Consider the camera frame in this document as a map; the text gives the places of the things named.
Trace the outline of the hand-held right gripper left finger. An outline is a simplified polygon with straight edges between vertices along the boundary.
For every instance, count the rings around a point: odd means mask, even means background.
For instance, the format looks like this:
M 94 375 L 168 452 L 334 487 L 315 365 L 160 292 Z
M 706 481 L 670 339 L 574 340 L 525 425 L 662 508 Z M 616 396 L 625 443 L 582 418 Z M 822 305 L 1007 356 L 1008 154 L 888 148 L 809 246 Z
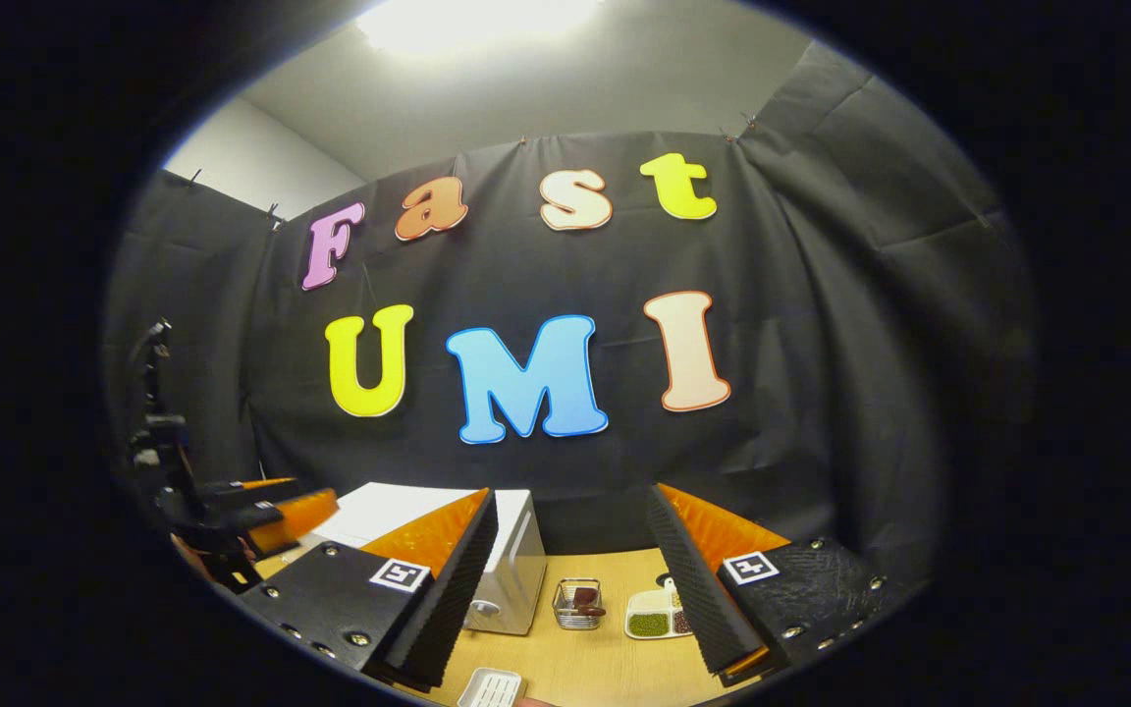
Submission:
M 440 687 L 497 532 L 494 492 L 477 489 L 362 548 L 319 542 L 239 604 L 347 676 Z

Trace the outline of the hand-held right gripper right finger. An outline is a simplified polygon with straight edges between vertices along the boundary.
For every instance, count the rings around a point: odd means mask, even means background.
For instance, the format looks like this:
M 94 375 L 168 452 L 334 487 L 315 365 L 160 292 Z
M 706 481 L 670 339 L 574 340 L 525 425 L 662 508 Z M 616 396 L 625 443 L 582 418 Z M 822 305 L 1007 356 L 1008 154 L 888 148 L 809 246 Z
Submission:
M 791 541 L 663 483 L 648 527 L 706 671 L 727 687 L 820 662 L 910 600 L 834 538 Z

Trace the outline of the white microwave oven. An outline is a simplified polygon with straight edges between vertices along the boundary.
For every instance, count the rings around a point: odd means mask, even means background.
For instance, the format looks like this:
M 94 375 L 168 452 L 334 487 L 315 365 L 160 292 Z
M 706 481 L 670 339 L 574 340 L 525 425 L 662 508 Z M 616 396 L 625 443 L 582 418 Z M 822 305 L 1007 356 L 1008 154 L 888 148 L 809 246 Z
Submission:
M 340 509 L 311 534 L 360 549 L 470 493 L 470 489 L 369 482 L 338 498 Z M 539 538 L 529 489 L 498 489 L 495 502 L 497 537 L 465 626 L 480 631 L 525 635 L 530 630 L 546 572 L 546 550 Z

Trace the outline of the white divided dish with beans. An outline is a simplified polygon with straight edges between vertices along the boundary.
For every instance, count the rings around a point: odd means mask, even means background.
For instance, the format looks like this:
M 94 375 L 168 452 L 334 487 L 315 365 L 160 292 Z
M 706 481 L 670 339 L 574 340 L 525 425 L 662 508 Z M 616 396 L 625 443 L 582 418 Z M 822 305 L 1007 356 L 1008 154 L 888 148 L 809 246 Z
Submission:
M 628 600 L 623 630 L 636 640 L 687 638 L 694 633 L 673 578 L 665 587 L 636 592 Z

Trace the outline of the small white rectangular plate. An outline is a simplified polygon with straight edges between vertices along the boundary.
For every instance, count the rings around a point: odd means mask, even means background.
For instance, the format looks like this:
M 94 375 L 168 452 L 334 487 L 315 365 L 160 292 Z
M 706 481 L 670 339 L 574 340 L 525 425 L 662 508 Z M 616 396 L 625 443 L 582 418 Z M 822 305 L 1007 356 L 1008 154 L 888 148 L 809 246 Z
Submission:
M 457 707 L 516 707 L 526 683 L 516 672 L 477 669 L 459 695 Z

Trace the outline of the black backdrop cloth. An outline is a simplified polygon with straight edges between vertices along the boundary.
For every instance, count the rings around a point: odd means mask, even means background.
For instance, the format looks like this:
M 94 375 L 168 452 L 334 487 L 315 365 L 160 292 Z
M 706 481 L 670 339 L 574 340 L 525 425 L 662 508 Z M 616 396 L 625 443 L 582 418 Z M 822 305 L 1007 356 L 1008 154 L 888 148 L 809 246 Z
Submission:
M 172 326 L 196 478 L 528 489 L 554 555 L 650 549 L 648 488 L 923 581 L 1031 411 L 1031 276 L 915 103 L 820 41 L 735 143 L 580 133 L 412 167 L 282 227 L 157 173 L 100 376 Z

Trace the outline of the large ceiling light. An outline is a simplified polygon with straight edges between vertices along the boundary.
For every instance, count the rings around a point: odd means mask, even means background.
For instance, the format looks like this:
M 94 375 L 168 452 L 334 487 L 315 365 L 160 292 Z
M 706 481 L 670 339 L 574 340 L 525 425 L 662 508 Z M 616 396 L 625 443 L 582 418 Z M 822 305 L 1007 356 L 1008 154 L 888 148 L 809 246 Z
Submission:
M 606 0 L 383 0 L 353 23 L 377 52 L 426 54 L 563 36 L 602 5 Z

